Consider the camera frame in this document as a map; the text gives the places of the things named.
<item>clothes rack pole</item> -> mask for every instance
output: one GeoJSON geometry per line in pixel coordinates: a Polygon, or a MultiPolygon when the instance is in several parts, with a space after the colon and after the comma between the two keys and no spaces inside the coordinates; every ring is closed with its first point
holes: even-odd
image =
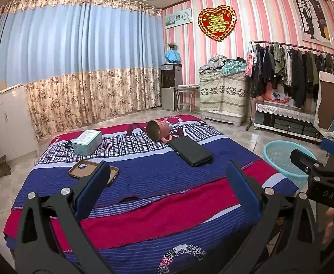
{"type": "MultiPolygon", "coordinates": [[[[302,45],[296,45],[296,44],[290,44],[290,43],[282,43],[282,42],[274,42],[274,41],[256,41],[256,40],[251,40],[250,44],[254,45],[255,43],[263,43],[263,44],[278,44],[278,45],[285,45],[285,46],[292,46],[292,47],[297,47],[297,48],[301,48],[301,49],[307,49],[307,50],[312,50],[315,51],[317,53],[321,53],[321,54],[327,54],[330,56],[334,57],[334,54],[328,53],[326,51],[322,51],[319,49],[315,49],[315,48],[311,48],[311,47],[306,47],[306,46],[302,46],[302,45]]],[[[249,89],[249,96],[250,96],[250,104],[249,104],[249,108],[250,108],[250,118],[248,120],[248,125],[246,126],[246,131],[249,130],[249,128],[252,126],[252,106],[253,106],[253,98],[251,98],[251,84],[250,84],[250,89],[249,89]]]]}

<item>human hand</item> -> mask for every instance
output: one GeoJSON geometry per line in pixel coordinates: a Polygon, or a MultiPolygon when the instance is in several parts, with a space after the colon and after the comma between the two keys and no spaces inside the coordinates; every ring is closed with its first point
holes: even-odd
{"type": "Polygon", "coordinates": [[[334,208],[329,208],[325,213],[325,217],[329,219],[327,224],[325,235],[323,237],[323,244],[326,244],[329,241],[329,237],[331,236],[332,229],[333,229],[333,218],[334,218],[334,208]]]}

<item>silver bolt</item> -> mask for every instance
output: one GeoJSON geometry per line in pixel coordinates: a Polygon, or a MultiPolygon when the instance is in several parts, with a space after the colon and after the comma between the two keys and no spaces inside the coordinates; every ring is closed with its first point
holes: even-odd
{"type": "Polygon", "coordinates": [[[300,192],[299,193],[299,198],[302,199],[302,200],[306,200],[307,199],[307,195],[303,192],[300,192]]]}
{"type": "Polygon", "coordinates": [[[27,195],[27,198],[28,198],[28,199],[34,199],[35,196],[36,196],[36,193],[34,193],[34,192],[32,191],[31,193],[29,193],[29,194],[27,195]]]}
{"type": "Polygon", "coordinates": [[[270,187],[265,188],[265,194],[272,196],[274,194],[274,190],[270,187]]]}
{"type": "Polygon", "coordinates": [[[62,188],[62,190],[60,191],[60,193],[62,195],[68,195],[71,192],[71,189],[69,187],[64,187],[62,188]]]}

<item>striped wallpaper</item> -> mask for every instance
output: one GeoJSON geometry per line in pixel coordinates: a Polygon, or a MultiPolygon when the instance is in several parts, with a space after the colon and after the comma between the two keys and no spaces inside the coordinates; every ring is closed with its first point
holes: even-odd
{"type": "MultiPolygon", "coordinates": [[[[184,84],[199,83],[199,68],[207,59],[219,53],[227,58],[246,57],[249,41],[263,40],[303,45],[330,53],[334,49],[303,42],[299,16],[293,0],[191,0],[163,11],[163,17],[186,8],[192,8],[193,22],[170,28],[164,32],[164,42],[176,42],[183,65],[184,84]],[[236,11],[238,20],[234,31],[222,42],[208,38],[198,26],[198,16],[205,8],[229,5],[236,11]]],[[[334,17],[325,0],[323,11],[334,46],[334,17]]]]}

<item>black mechanical device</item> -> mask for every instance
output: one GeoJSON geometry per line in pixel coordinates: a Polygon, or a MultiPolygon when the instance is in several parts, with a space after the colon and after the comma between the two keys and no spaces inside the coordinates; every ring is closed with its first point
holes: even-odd
{"type": "MultiPolygon", "coordinates": [[[[322,146],[334,152],[332,142],[324,141],[322,146]]],[[[322,245],[323,232],[318,232],[309,203],[311,198],[334,207],[334,171],[326,170],[320,162],[299,150],[292,152],[291,160],[309,175],[307,194],[282,197],[270,187],[262,188],[233,161],[228,162],[226,178],[254,226],[226,265],[214,273],[334,274],[334,237],[329,244],[322,245]],[[283,224],[269,256],[266,244],[278,219],[283,224]]],[[[79,225],[88,217],[109,176],[110,167],[102,162],[73,188],[65,187],[51,197],[28,195],[16,240],[15,265],[19,274],[113,273],[79,225]],[[50,217],[58,217],[79,264],[65,259],[50,217]]],[[[182,273],[210,274],[201,266],[205,259],[182,273]]]]}

